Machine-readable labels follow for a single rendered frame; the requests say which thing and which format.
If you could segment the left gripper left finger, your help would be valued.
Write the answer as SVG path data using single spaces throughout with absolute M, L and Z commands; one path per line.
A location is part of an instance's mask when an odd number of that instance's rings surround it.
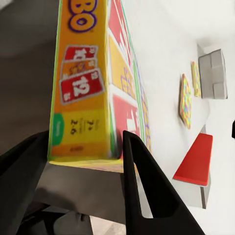
M 0 235 L 17 235 L 47 164 L 49 130 L 0 156 Z

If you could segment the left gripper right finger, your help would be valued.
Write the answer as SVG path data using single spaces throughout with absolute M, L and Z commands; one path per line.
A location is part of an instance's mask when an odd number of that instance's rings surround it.
M 123 131 L 126 235 L 206 235 L 141 138 Z M 151 217 L 142 215 L 134 163 Z

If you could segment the jigsaw puzzle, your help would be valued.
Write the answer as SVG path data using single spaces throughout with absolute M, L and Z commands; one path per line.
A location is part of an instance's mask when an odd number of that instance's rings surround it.
M 198 68 L 198 65 L 194 61 L 192 61 L 192 68 L 193 68 L 194 88 L 195 88 L 195 93 L 196 93 L 195 95 L 196 97 L 201 97 L 199 68 Z
M 187 128 L 190 130 L 191 126 L 191 93 L 188 81 L 185 74 L 182 74 L 182 92 L 181 92 L 181 104 L 180 115 L 182 116 Z

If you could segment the board game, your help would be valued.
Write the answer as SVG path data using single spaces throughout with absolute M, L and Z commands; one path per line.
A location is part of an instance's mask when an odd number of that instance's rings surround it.
M 47 160 L 124 173 L 124 130 L 152 154 L 147 98 L 122 1 L 59 0 Z

